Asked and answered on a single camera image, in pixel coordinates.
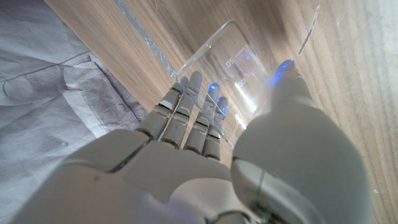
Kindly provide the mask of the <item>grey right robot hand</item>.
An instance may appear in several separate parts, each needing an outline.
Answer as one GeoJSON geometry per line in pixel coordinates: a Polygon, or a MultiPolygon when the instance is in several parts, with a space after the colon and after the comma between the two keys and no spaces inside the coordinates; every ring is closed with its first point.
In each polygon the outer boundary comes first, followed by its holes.
{"type": "Polygon", "coordinates": [[[271,110],[251,121],[230,166],[141,131],[115,130],[53,171],[13,223],[371,223],[368,175],[293,60],[271,110]]]}

